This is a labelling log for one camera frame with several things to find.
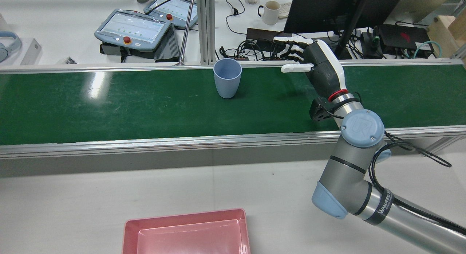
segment ur logo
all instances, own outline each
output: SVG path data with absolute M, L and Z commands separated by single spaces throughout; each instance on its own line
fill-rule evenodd
M 353 127 L 351 130 L 354 133 L 362 133 L 363 136 L 368 136 L 369 130 L 371 129 L 372 122 L 361 117 L 357 117 L 354 120 Z

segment monitor stand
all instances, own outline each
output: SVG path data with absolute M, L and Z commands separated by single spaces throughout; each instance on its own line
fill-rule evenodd
M 356 9 L 351 16 L 351 19 L 348 19 L 345 24 L 345 29 L 343 30 L 343 34 L 341 35 L 338 43 L 335 46 L 335 49 L 332 48 L 333 53 L 335 53 L 336 58 L 339 60 L 345 59 L 344 57 L 349 55 L 348 49 L 346 45 L 348 44 L 349 40 L 351 39 L 351 35 L 353 34 L 353 30 L 356 29 L 356 24 L 361 17 L 361 13 L 363 13 L 364 5 L 366 5 L 367 0 L 358 0 L 356 2 Z
M 336 46 L 338 45 L 338 38 L 339 36 L 330 36 L 325 38 L 315 38 L 315 40 L 319 39 L 324 41 L 328 46 L 330 46 L 333 53 L 335 53 Z M 350 52 L 347 48 L 343 49 L 340 53 L 340 56 L 337 56 L 338 60 L 351 60 L 353 57 L 351 56 Z

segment white mug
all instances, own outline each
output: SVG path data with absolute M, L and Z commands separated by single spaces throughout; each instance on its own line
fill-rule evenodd
M 264 13 L 261 15 L 259 10 L 263 8 Z M 262 21 L 268 25 L 274 25 L 278 22 L 278 13 L 280 11 L 280 4 L 276 1 L 268 1 L 265 3 L 265 7 L 260 5 L 257 9 L 257 14 L 262 17 Z

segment laptop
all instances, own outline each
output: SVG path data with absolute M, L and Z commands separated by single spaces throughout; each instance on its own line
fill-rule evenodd
M 385 23 L 395 24 L 399 20 L 418 23 L 444 2 L 446 0 L 400 0 Z

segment pink tray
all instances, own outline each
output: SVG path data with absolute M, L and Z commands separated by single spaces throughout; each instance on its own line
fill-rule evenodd
M 126 222 L 123 254 L 250 254 L 244 209 Z

